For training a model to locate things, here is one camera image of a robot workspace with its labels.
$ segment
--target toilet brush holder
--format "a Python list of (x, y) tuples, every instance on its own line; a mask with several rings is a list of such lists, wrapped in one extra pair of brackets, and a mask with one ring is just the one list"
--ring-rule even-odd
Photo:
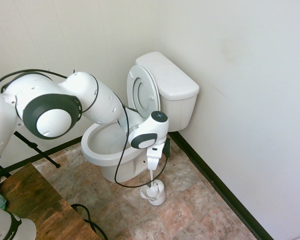
[(140, 196), (147, 199), (148, 203), (153, 206), (159, 206), (166, 200), (165, 185), (160, 180), (154, 180), (153, 186), (144, 185), (140, 189)]

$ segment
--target tile floor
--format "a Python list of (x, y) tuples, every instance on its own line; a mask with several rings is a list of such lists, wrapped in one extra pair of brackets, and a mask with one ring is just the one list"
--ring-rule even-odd
[[(79, 143), (51, 158), (61, 167), (55, 168), (45, 159), (33, 165), (69, 204), (87, 206), (92, 221), (109, 240), (256, 240), (173, 141), (171, 157), (159, 177), (167, 194), (160, 206), (141, 198), (140, 188), (107, 181), (99, 166), (85, 160)], [(160, 160), (157, 174), (164, 161)], [(149, 180), (146, 170), (125, 184)], [(78, 213), (87, 218), (80, 208)]]

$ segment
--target wooden tabletop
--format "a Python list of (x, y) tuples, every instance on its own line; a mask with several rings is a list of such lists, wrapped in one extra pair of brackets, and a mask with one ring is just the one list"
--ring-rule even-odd
[(37, 169), (28, 163), (0, 185), (7, 210), (36, 226), (36, 240), (100, 240)]

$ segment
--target white toilet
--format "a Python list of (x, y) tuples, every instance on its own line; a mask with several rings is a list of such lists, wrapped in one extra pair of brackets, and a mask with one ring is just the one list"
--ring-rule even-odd
[[(135, 61), (127, 78), (128, 107), (147, 119), (153, 111), (169, 118), (169, 132), (184, 129), (191, 118), (199, 86), (160, 52), (151, 52)], [(101, 166), (103, 176), (115, 182), (115, 172), (126, 141), (117, 122), (93, 124), (84, 133), (81, 148), (84, 157)], [(124, 152), (116, 180), (128, 181), (148, 168), (146, 149), (132, 148)]]

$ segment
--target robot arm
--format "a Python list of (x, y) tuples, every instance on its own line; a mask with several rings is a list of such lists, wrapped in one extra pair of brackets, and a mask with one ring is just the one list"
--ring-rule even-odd
[(117, 120), (125, 133), (129, 125), (128, 141), (133, 148), (148, 148), (148, 159), (159, 161), (162, 155), (168, 117), (155, 111), (145, 120), (127, 107), (125, 114), (117, 95), (88, 73), (73, 73), (56, 84), (42, 73), (27, 72), (4, 88), (0, 93), (0, 156), (16, 130), (18, 119), (35, 136), (56, 139), (66, 134), (81, 115), (100, 125)]

